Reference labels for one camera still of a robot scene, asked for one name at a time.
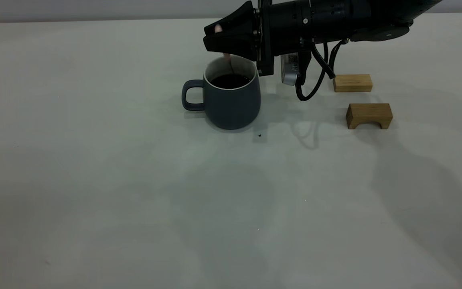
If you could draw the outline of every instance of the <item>coffee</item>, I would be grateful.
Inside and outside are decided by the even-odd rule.
[[[245,84],[248,84],[249,81],[251,80],[243,75],[227,74],[213,79],[212,81],[210,81],[210,83],[216,86],[217,88],[232,90],[233,88],[241,88]]]

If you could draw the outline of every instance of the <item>wooden block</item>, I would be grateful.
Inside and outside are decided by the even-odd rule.
[[[361,123],[377,122],[386,130],[393,119],[390,104],[349,104],[347,125],[354,130]]]
[[[332,83],[335,93],[371,92],[374,86],[369,74],[336,75]]]

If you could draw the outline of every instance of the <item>dark gray mug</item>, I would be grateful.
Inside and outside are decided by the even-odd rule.
[[[232,73],[247,77],[249,83],[233,89],[218,88],[211,84],[217,77]],[[203,89],[201,104],[186,101],[186,92],[190,88]],[[231,56],[231,65],[224,57],[213,60],[208,64],[203,80],[189,80],[185,83],[181,101],[186,110],[204,110],[208,119],[219,128],[236,130],[247,126],[258,116],[261,106],[259,76],[254,62],[234,55]]]

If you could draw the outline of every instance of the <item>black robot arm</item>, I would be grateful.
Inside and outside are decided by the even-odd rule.
[[[308,67],[312,53],[323,71],[332,67],[339,46],[350,41],[384,41],[409,32],[413,20],[441,0],[296,0],[272,5],[258,0],[258,8],[245,2],[229,16],[204,28],[208,51],[231,53],[256,61],[260,76],[274,73],[274,57],[296,53],[298,64]],[[220,24],[223,32],[215,33]],[[315,44],[340,41],[329,59]],[[298,86],[306,70],[300,71]]]

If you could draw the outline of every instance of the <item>table surface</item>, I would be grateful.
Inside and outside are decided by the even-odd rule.
[[[371,93],[300,102],[276,59],[237,131],[181,106],[211,22],[0,24],[0,288],[462,287],[462,13],[343,46]]]

